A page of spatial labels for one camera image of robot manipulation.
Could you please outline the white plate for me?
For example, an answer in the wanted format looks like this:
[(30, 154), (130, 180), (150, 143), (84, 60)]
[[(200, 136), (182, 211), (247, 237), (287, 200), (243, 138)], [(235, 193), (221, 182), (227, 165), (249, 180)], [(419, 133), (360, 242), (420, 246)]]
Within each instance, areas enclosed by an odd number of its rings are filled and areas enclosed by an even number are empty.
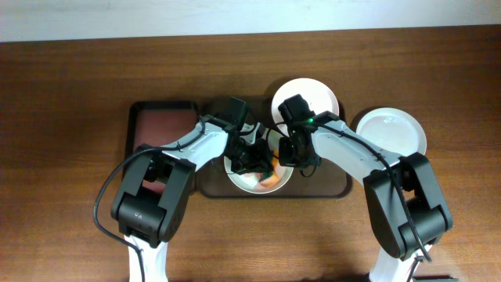
[(279, 105), (286, 99), (295, 95), (301, 97), (307, 102), (310, 111), (315, 115), (329, 111), (340, 117), (340, 105), (333, 91), (321, 81), (312, 78), (296, 78), (290, 80), (279, 87), (272, 98), (271, 112), (272, 119), (279, 129), (279, 132), (288, 136), (286, 124), (279, 124), (283, 121), (279, 112)]
[[(280, 137), (281, 135), (277, 131), (265, 127), (264, 134), (261, 138), (266, 140), (270, 150), (273, 152), (274, 150), (279, 150), (278, 141)], [(282, 166), (279, 163), (277, 167), (278, 176), (280, 177), (279, 183), (272, 188), (261, 188), (258, 185), (258, 180), (261, 177), (262, 173), (252, 172), (238, 175), (234, 172), (231, 172), (230, 160), (226, 156), (224, 156), (223, 158), (223, 164), (225, 172), (227, 173), (233, 184), (235, 184), (244, 192), (257, 195), (274, 193), (277, 190), (281, 189), (289, 181), (294, 171), (293, 168)]]

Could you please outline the green orange sponge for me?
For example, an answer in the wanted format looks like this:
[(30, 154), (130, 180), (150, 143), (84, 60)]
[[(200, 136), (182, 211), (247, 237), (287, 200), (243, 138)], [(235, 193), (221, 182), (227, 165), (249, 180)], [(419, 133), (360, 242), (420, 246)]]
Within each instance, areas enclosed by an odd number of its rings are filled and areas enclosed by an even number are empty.
[(274, 150), (272, 156), (272, 170), (269, 172), (263, 172), (258, 180), (258, 185), (261, 188), (272, 188), (276, 186), (280, 177), (278, 176), (277, 167), (279, 165), (279, 151)]

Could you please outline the pale blue plate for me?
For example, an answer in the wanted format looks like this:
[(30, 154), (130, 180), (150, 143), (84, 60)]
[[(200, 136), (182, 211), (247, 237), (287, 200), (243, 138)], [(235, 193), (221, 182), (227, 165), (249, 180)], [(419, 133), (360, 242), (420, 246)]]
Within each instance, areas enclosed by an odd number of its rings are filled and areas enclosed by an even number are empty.
[(425, 154), (427, 137), (421, 124), (403, 110), (381, 107), (364, 114), (355, 132), (391, 152), (409, 156)]

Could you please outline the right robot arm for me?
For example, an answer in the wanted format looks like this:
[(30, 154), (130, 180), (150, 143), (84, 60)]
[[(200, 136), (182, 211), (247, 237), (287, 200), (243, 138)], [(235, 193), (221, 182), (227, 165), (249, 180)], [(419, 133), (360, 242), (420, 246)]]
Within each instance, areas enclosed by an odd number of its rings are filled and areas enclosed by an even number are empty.
[(304, 167), (323, 158), (359, 182), (370, 225), (381, 246), (369, 281), (412, 281), (429, 250), (452, 228), (452, 214), (429, 160), (420, 153), (392, 153), (355, 134), (325, 111), (281, 110), (288, 135), (280, 163)]

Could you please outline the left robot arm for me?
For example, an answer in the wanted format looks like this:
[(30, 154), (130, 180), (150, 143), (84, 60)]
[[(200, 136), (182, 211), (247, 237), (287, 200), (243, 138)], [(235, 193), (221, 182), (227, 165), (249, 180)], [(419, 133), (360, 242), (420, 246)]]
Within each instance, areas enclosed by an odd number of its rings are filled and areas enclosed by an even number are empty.
[(201, 117), (177, 141), (140, 145), (118, 168), (124, 171), (110, 215), (118, 240), (128, 247), (131, 281), (166, 281), (168, 241), (178, 230), (196, 172), (217, 157), (232, 162), (232, 172), (270, 172), (272, 152), (257, 123)]

